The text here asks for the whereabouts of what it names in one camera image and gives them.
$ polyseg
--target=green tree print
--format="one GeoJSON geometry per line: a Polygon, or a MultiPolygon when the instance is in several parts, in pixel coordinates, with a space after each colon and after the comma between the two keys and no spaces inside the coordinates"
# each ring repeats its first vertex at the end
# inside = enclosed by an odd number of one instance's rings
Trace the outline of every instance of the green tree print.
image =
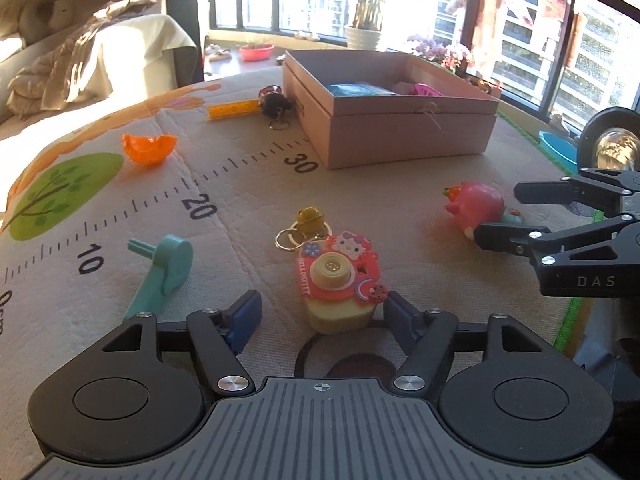
{"type": "Polygon", "coordinates": [[[123,161],[117,153],[92,153],[56,164],[31,184],[5,228],[18,241],[47,232],[106,186],[123,161]]]}

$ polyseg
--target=black circular pad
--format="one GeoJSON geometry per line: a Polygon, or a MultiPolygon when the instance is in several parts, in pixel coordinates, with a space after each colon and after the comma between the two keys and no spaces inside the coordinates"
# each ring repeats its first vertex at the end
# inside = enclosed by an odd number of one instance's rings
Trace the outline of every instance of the black circular pad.
{"type": "Polygon", "coordinates": [[[188,372],[158,360],[155,318],[132,318],[40,384],[27,413],[45,454],[123,463],[179,444],[204,400],[188,372]]]}
{"type": "Polygon", "coordinates": [[[98,420],[118,420],[145,407],[149,391],[139,382],[123,378],[99,379],[80,388],[74,396],[76,409],[98,420]]]}
{"type": "Polygon", "coordinates": [[[508,415],[524,420],[546,420],[567,407],[569,397],[560,386],[525,377],[499,384],[494,401],[508,415]]]}
{"type": "Polygon", "coordinates": [[[466,368],[445,384],[439,409],[472,447],[529,464],[588,452],[613,416],[606,390],[555,351],[501,351],[466,368]]]}

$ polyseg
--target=hello kitty toy camera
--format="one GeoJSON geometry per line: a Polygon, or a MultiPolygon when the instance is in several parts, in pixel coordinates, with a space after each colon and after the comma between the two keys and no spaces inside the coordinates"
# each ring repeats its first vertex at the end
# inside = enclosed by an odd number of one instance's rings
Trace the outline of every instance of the hello kitty toy camera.
{"type": "Polygon", "coordinates": [[[337,334],[368,325],[386,299],[378,254],[371,249],[369,240],[348,231],[300,247],[298,285],[314,330],[337,334]]]}

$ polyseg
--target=number 30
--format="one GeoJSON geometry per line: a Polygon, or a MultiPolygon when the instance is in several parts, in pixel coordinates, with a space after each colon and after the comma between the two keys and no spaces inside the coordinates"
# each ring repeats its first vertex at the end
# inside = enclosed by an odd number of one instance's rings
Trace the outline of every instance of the number 30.
{"type": "Polygon", "coordinates": [[[313,162],[312,160],[306,160],[307,157],[304,153],[299,153],[296,158],[291,160],[290,158],[285,158],[284,163],[289,166],[295,166],[293,170],[296,173],[309,173],[310,171],[318,169],[318,163],[313,162]]]}

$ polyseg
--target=play mat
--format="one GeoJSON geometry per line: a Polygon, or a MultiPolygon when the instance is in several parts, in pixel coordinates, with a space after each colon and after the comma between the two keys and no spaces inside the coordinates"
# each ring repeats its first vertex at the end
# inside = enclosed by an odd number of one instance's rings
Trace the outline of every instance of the play mat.
{"type": "MultiPolygon", "coordinates": [[[[281,78],[280,68],[245,73],[126,108],[54,142],[16,181],[0,234],[2,480],[17,480],[42,458],[26,416],[32,391],[122,322],[150,266],[127,250],[130,238],[157,244],[173,234],[193,244],[188,280],[160,320],[227,308],[248,289],[260,292],[262,323],[239,357],[257,384],[295,372],[384,380],[404,359],[379,326],[306,344],[314,332],[294,255],[276,248],[274,236],[311,205],[334,232],[370,239],[382,283],[418,308],[469,322],[507,312],[555,341],[567,298],[540,296],[526,258],[485,252],[465,238],[442,194],[480,180],[530,224],[558,230],[589,221],[562,206],[514,200],[517,182],[560,178],[553,163],[502,119],[484,155],[335,171],[322,167],[292,117],[282,131],[260,115],[209,120],[208,105],[254,99],[281,78]],[[178,142],[149,169],[124,155],[123,133],[167,133],[178,142]]],[[[458,358],[454,371],[477,359],[458,358]]]]}

